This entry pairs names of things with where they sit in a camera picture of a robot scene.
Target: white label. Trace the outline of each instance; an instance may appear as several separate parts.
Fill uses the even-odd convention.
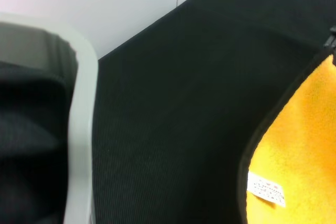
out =
[[[285,196],[282,186],[264,179],[252,172],[248,172],[247,190],[267,201],[285,207]]]

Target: black fabric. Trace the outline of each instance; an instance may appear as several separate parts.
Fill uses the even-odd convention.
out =
[[[303,69],[303,71],[297,76],[295,81],[284,92],[284,94],[279,99],[277,104],[265,116],[265,118],[256,128],[252,137],[246,144],[245,150],[243,152],[243,156],[240,159],[239,170],[238,170],[238,180],[237,180],[237,183],[238,183],[237,199],[238,199],[238,204],[239,204],[239,210],[242,216],[244,217],[242,223],[247,224],[247,219],[246,219],[246,215],[247,215],[246,187],[247,186],[246,185],[247,185],[248,169],[249,169],[250,162],[253,157],[254,151],[256,150],[261,139],[263,138],[263,135],[267,132],[269,127],[274,123],[274,120],[277,118],[279,113],[283,110],[285,105],[288,104],[288,101],[293,97],[294,93],[299,89],[302,83],[313,73],[313,71],[319,65],[321,65],[321,63],[329,55],[333,53],[334,53],[334,48],[330,47],[329,45],[328,47],[325,47],[316,56],[313,57],[313,59],[310,61],[307,67]]]
[[[244,223],[238,168],[336,0],[188,0],[99,61],[97,224]]]
[[[0,223],[62,223],[69,102],[62,78],[0,62]]]

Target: yellow fleece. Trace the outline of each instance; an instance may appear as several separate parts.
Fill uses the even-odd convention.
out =
[[[280,184],[286,207],[247,192],[249,224],[336,223],[336,67],[329,56],[262,137],[249,170]]]

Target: black trim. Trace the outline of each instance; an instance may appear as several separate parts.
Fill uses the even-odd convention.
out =
[[[310,64],[296,78],[296,80],[290,85],[290,87],[287,89],[284,95],[280,98],[277,105],[263,119],[257,130],[252,135],[249,143],[247,144],[239,163],[239,171],[237,178],[238,208],[240,211],[240,216],[242,218],[241,222],[243,224],[247,224],[247,212],[246,212],[247,173],[255,149],[257,148],[259,142],[261,141],[263,135],[266,133],[268,128],[273,124],[278,114],[282,111],[282,109],[288,103],[289,99],[294,95],[296,90],[329,55],[333,54],[333,51],[334,49],[331,47],[324,48],[321,52],[319,52],[316,56],[314,56]]]

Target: yellow towel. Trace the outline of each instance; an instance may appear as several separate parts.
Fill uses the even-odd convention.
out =
[[[329,56],[262,137],[249,170],[283,187],[282,208],[247,192],[249,224],[336,223],[336,67]]]

